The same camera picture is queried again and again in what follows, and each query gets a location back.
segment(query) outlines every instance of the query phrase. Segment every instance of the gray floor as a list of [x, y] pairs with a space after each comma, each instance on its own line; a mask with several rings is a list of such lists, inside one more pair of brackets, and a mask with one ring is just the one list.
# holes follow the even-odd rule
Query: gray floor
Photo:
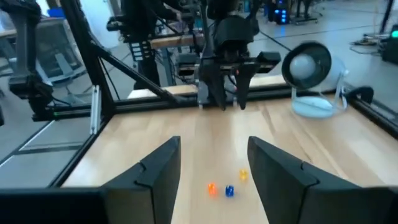
[[[349, 49], [349, 43], [361, 38], [363, 33], [379, 29], [384, 10], [379, 5], [379, 14], [374, 13], [375, 1], [330, 1], [316, 5], [315, 9], [323, 14], [319, 23], [309, 22], [302, 26], [278, 26], [266, 23], [259, 17], [261, 30], [280, 44], [294, 48], [305, 40], [317, 40], [325, 44], [333, 54], [343, 59], [350, 70], [346, 82], [353, 86], [369, 85], [375, 90], [375, 98], [393, 111], [398, 112], [395, 100], [398, 90], [397, 65], [383, 62], [380, 57], [369, 54], [357, 54]], [[389, 27], [397, 22], [395, 13]], [[259, 34], [249, 45], [253, 55], [262, 50], [278, 51], [284, 57], [287, 50], [266, 36]], [[374, 49], [359, 49], [371, 52]], [[132, 58], [126, 45], [121, 44], [112, 53], [132, 66]], [[126, 98], [132, 90], [134, 80], [106, 63], [110, 77], [116, 85], [121, 98]], [[161, 83], [165, 84], [164, 69], [158, 66]], [[267, 75], [280, 74], [280, 64]], [[88, 75], [75, 80], [70, 86], [74, 93], [90, 92], [91, 82]], [[7, 78], [0, 78], [0, 88], [6, 96], [0, 99], [6, 125], [0, 128], [0, 188], [45, 187], [65, 167], [76, 150], [89, 136], [89, 118], [70, 119], [52, 122], [41, 130], [35, 139], [27, 139], [46, 122], [31, 121], [31, 110], [26, 101], [22, 101], [7, 89]], [[55, 96], [66, 96], [65, 89], [56, 89]], [[90, 97], [83, 98], [90, 102]], [[7, 157], [18, 150], [15, 156]]]

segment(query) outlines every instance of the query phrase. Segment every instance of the wooden table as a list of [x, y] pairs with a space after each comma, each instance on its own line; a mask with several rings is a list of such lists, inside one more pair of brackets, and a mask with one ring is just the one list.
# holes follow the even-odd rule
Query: wooden table
[[[253, 83], [280, 82], [280, 77], [271, 77]], [[191, 86], [169, 90], [194, 91]], [[249, 168], [249, 136], [355, 184], [398, 184], [398, 142], [390, 135], [351, 107], [330, 119], [307, 119], [294, 114], [291, 100], [284, 99], [248, 103], [244, 111], [229, 107], [118, 114], [64, 187], [100, 186], [176, 135], [182, 141], [182, 168], [172, 223], [267, 223], [252, 178], [246, 183], [238, 178], [238, 170]], [[210, 182], [220, 187], [219, 197], [208, 196]], [[227, 184], [235, 186], [234, 198], [222, 194]]]
[[[250, 82], [250, 86], [257, 87], [257, 86], [266, 86], [266, 85], [278, 85], [283, 83], [285, 83], [285, 80], [282, 78], [282, 75], [274, 75], [270, 77], [253, 78]], [[169, 87], [163, 87], [163, 89], [168, 90], [169, 92], [175, 95], [197, 92], [197, 88], [195, 85], [169, 86]], [[136, 98], [150, 98], [150, 97], [157, 97], [157, 95], [149, 90], [133, 90], [127, 98], [136, 99]]]

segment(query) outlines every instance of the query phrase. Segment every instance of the metal bracket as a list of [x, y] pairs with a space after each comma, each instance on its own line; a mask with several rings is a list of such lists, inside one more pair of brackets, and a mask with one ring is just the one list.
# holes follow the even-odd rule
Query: metal bracket
[[[205, 82], [199, 81], [199, 79], [196, 79], [195, 83], [197, 84], [197, 88], [198, 88], [197, 99], [198, 99], [199, 109], [203, 109], [203, 105], [209, 103], [209, 99], [208, 99], [209, 90], [208, 90], [208, 87], [205, 84]], [[226, 101], [233, 102], [233, 105], [237, 106], [238, 102], [237, 102], [236, 95], [230, 93], [231, 91], [232, 92], [235, 91], [235, 86], [231, 83], [231, 81], [227, 77], [224, 77], [224, 88], [229, 90], [229, 91], [226, 91]]]
[[101, 122], [101, 90], [93, 86], [91, 98], [90, 134], [97, 134]]

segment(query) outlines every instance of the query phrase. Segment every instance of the cable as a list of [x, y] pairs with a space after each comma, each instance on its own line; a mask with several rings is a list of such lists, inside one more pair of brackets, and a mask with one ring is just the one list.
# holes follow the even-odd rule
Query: cable
[[213, 22], [212, 24], [210, 24], [210, 26], [208, 26], [207, 28], [210, 29], [212, 26], [214, 26], [216, 22]]
[[169, 65], [170, 65], [170, 71], [171, 71], [171, 73], [172, 73], [172, 78], [173, 78], [173, 84], [176, 85], [177, 83], [176, 83], [176, 81], [175, 81], [175, 78], [176, 78], [176, 74], [175, 74], [175, 64], [173, 63], [173, 61], [172, 61], [172, 59], [171, 59], [173, 53], [169, 52], [169, 50], [167, 50], [167, 53], [168, 53], [168, 55], [167, 55], [167, 56], [168, 56], [168, 57], [167, 57], [167, 63], [169, 63]]
[[53, 97], [53, 96], [52, 96], [52, 101], [53, 101], [54, 106], [56, 105], [56, 104], [55, 104], [55, 101], [60, 102], [60, 103], [63, 103], [63, 104], [66, 104], [66, 105], [68, 105], [68, 106], [72, 106], [70, 103], [67, 103], [66, 101], [63, 101], [63, 100], [59, 100], [59, 99], [57, 99], [57, 98], [55, 98], [55, 97]]
[[102, 61], [102, 59], [99, 59], [99, 62], [101, 63], [102, 68], [105, 70], [106, 76], [108, 76], [108, 79], [109, 79], [109, 81], [110, 81], [111, 84], [112, 84], [113, 90], [114, 90], [114, 92], [116, 93], [116, 96], [118, 97], [118, 100], [120, 100], [119, 93], [118, 93], [118, 91], [117, 91], [117, 89], [116, 89], [116, 87], [115, 87], [115, 85], [114, 85], [114, 83], [113, 83], [113, 81], [112, 81], [111, 76], [109, 75], [108, 70], [107, 70], [106, 67], [105, 67], [104, 62]]
[[182, 78], [179, 75], [174, 75], [174, 77], [177, 78], [178, 80], [180, 80], [181, 82], [183, 82], [184, 84], [187, 84], [187, 85], [194, 85], [195, 84], [195, 80], [189, 80], [189, 79], [186, 79], [186, 78]]
[[156, 12], [148, 5], [146, 4], [147, 1], [142, 1], [146, 7], [146, 9], [149, 9], [150, 12], [156, 17], [157, 20], [159, 20], [161, 23], [163, 23], [163, 25], [165, 25], [166, 27], [168, 27], [171, 31], [173, 31], [175, 34], [179, 34], [177, 30], [175, 30], [173, 27], [169, 26], [165, 21], [163, 21], [162, 18], [160, 18]]
[[358, 47], [358, 46], [351, 46], [349, 49], [350, 49], [351, 51], [357, 53], [357, 54], [380, 56], [380, 52], [379, 52], [379, 51], [362, 52], [362, 51], [356, 50], [355, 47]]
[[232, 94], [232, 95], [236, 95], [236, 92], [234, 92], [234, 91], [232, 91], [232, 90], [229, 90], [229, 89], [226, 89], [226, 88], [224, 88], [224, 90], [225, 90], [225, 92], [227, 92], [227, 93], [230, 93], [230, 94]]

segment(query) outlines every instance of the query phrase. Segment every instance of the white fan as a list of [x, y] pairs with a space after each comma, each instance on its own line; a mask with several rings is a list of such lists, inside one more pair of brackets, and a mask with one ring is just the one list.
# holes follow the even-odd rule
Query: white fan
[[[344, 63], [332, 57], [318, 42], [304, 42], [290, 51], [282, 63], [282, 75], [292, 87], [292, 106], [295, 113], [308, 118], [329, 118], [347, 108], [338, 106], [343, 93], [343, 78], [348, 74]], [[323, 91], [336, 90], [331, 100]], [[319, 93], [318, 96], [297, 96], [297, 90]]]

